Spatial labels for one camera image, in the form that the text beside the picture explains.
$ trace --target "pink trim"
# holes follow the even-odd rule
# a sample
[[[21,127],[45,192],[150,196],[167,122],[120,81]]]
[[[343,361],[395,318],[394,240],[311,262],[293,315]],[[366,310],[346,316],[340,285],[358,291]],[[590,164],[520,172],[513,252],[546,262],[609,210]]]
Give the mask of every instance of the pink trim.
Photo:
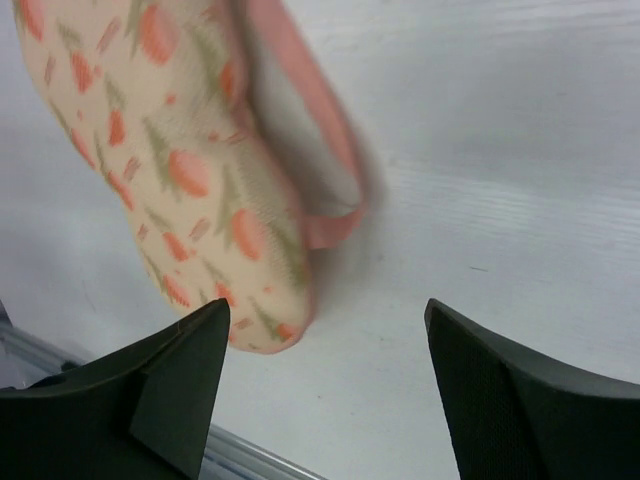
[[[333,248],[356,228],[365,210],[364,185],[353,134],[336,96],[280,0],[246,0],[247,16],[271,47],[284,72],[304,99],[336,157],[360,189],[360,205],[343,217],[305,216],[307,246]]]

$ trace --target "beige fabric with floral print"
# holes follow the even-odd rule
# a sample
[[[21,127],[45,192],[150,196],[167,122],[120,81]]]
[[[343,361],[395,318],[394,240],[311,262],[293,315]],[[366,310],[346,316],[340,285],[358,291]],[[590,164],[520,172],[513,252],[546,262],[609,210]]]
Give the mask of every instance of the beige fabric with floral print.
[[[297,194],[255,135],[225,1],[14,0],[25,63],[120,196],[180,316],[224,297],[230,344],[274,353],[313,316]]]

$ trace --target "patterned bag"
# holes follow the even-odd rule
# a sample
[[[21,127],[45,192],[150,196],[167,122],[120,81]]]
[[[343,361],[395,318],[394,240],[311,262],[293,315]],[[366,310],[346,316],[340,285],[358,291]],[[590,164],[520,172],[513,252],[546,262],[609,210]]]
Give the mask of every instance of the patterned bag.
[[[307,251],[347,238],[364,201],[303,211],[253,124],[230,0],[13,2],[37,91],[122,199],[167,301],[184,316],[225,297],[233,347],[293,345],[314,313]],[[238,5],[362,192],[352,132],[280,0]]]

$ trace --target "white table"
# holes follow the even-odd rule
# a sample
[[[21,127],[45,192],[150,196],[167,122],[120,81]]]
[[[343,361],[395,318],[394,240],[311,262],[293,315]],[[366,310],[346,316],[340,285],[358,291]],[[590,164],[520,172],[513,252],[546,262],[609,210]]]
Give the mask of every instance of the white table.
[[[304,340],[230,352],[213,421],[331,480],[457,478],[430,297],[640,382],[640,3],[288,3],[373,152],[376,202],[316,259],[322,309]],[[0,8],[0,298],[19,327],[95,358],[174,318]],[[283,105],[286,85],[262,86]],[[320,162],[281,110],[273,129]]]

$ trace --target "pink handle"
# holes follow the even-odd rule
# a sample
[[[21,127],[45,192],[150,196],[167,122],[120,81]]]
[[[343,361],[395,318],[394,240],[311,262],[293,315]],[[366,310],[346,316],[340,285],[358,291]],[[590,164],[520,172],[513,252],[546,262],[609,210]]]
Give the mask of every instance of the pink handle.
[[[304,40],[280,0],[245,0],[248,17],[276,55],[282,69],[304,100],[334,155],[358,184],[360,203],[342,217],[308,215],[310,249],[333,248],[360,224],[365,211],[364,182],[356,154],[355,135]]]

